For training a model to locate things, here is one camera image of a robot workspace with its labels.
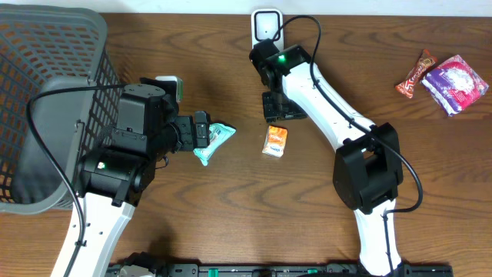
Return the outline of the mint green wipes packet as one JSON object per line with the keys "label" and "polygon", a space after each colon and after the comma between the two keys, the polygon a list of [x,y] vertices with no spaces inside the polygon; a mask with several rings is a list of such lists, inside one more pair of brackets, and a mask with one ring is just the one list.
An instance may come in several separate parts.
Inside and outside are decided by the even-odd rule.
{"label": "mint green wipes packet", "polygon": [[231,136],[236,133],[236,129],[230,126],[213,123],[209,127],[210,131],[210,144],[204,149],[195,149],[194,155],[199,158],[203,166],[207,166],[210,158],[215,151],[224,144]]}

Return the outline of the purple noodle packet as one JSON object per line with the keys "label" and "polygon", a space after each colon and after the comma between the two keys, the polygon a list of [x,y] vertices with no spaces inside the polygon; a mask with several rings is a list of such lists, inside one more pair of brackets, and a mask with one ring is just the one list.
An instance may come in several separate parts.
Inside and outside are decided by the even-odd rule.
{"label": "purple noodle packet", "polygon": [[460,55],[450,57],[429,71],[421,84],[449,117],[461,113],[489,89]]}

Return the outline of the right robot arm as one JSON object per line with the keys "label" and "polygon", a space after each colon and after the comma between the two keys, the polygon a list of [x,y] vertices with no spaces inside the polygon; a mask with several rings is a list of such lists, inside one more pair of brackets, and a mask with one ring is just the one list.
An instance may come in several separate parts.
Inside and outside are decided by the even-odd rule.
{"label": "right robot arm", "polygon": [[269,88],[262,95],[266,122],[310,118],[334,149],[333,185],[355,214],[361,266],[376,276],[396,272],[401,257],[389,214],[403,181],[396,130],[354,110],[299,45],[280,51],[267,38],[253,46],[249,59]]}

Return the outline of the red orange snack sachet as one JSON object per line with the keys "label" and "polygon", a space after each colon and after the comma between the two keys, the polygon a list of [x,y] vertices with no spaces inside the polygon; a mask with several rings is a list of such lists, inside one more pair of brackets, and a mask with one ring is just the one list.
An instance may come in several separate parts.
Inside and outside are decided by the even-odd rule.
{"label": "red orange snack sachet", "polygon": [[424,49],[406,79],[395,86],[396,91],[408,98],[413,98],[415,85],[421,80],[424,73],[435,65],[436,62],[437,58],[427,49]]}

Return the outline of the small orange snack packet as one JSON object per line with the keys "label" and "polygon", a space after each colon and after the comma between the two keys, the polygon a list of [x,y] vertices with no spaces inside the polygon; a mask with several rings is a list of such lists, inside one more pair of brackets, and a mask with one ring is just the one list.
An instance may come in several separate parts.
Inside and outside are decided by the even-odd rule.
{"label": "small orange snack packet", "polygon": [[268,126],[262,153],[281,158],[287,142],[288,130],[273,125]]}

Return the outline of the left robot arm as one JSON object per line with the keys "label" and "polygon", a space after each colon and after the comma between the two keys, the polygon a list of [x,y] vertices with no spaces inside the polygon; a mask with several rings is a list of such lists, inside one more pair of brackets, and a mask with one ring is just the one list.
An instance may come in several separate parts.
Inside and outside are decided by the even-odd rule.
{"label": "left robot arm", "polygon": [[77,165],[75,187],[85,234],[71,219],[53,276],[103,276],[115,246],[131,220],[142,192],[155,177],[156,164],[169,153],[205,149],[210,116],[180,116],[182,81],[167,76],[125,85],[108,145],[95,146]]}

